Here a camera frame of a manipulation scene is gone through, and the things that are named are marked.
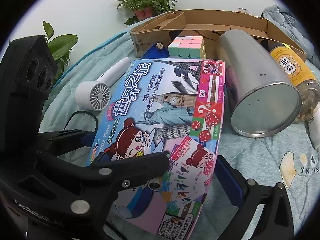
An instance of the board game box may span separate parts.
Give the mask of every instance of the board game box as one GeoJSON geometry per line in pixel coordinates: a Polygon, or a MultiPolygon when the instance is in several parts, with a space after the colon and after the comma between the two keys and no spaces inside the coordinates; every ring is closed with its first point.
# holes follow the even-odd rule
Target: board game box
{"type": "Polygon", "coordinates": [[[168,239],[185,240],[214,170],[224,109],[223,61],[133,61],[104,110],[87,165],[168,151],[161,178],[119,192],[111,211],[168,239]]]}

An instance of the white handheld fan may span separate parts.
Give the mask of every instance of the white handheld fan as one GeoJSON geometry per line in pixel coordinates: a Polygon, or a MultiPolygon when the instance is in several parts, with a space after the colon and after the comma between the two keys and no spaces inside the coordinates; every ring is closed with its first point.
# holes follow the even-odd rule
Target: white handheld fan
{"type": "Polygon", "coordinates": [[[75,92],[77,104],[93,111],[105,109],[111,98],[109,87],[126,72],[129,65],[130,59],[124,57],[103,73],[96,81],[84,81],[80,83],[75,92]]]}

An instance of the bedsheet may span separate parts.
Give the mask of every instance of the bedsheet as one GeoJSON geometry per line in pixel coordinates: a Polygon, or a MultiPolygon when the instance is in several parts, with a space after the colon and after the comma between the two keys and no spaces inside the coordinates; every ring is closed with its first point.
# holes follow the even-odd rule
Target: bedsheet
{"type": "MultiPolygon", "coordinates": [[[[80,110],[74,100],[74,92],[82,81],[93,81],[109,67],[123,57],[135,58],[130,34],[125,30],[84,56],[59,83],[53,88],[49,100],[45,103],[44,118],[40,132],[63,130],[71,114],[80,110]]],[[[308,66],[320,77],[320,71],[307,61],[308,66]]],[[[111,87],[114,91],[117,83],[111,87]]],[[[286,185],[295,232],[306,220],[320,192],[319,155],[312,147],[308,137],[308,128],[304,123],[292,124],[282,132],[267,138],[245,138],[235,133],[230,125],[230,108],[225,97],[225,112],[221,141],[218,153],[223,155],[230,165],[238,169],[248,179],[253,178],[261,185],[274,186],[281,181],[286,185]]],[[[101,113],[94,112],[98,120],[101,113]]],[[[78,114],[70,121],[67,129],[94,130],[95,122],[87,115],[78,114]]],[[[84,147],[61,156],[65,161],[85,166],[89,148],[84,147]]],[[[243,239],[249,239],[260,217],[262,206],[250,224],[243,239]]],[[[210,191],[200,213],[199,220],[190,239],[217,239],[236,213],[214,177],[210,191]]],[[[109,214],[108,220],[129,240],[160,239],[137,228],[127,221],[109,214]]],[[[119,239],[105,226],[105,231],[114,239],[119,239]]]]}

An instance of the leaning tower of pisa illustration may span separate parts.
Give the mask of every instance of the leaning tower of pisa illustration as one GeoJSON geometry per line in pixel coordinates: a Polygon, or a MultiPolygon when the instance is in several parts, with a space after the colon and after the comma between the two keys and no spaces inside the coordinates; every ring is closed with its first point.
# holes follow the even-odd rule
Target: leaning tower of pisa illustration
{"type": "Polygon", "coordinates": [[[172,140],[176,138],[184,138],[188,136],[190,133],[190,125],[185,124],[177,124],[165,126],[162,128],[156,129],[155,138],[160,140],[161,136],[164,137],[165,140],[172,140]]]}

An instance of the pastel rubik's cube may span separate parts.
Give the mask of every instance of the pastel rubik's cube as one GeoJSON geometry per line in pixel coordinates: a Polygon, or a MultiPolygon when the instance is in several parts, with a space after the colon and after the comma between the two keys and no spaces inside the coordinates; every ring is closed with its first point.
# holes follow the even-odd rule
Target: pastel rubik's cube
{"type": "Polygon", "coordinates": [[[202,36],[177,37],[168,46],[168,50],[172,58],[205,59],[202,36]]]}

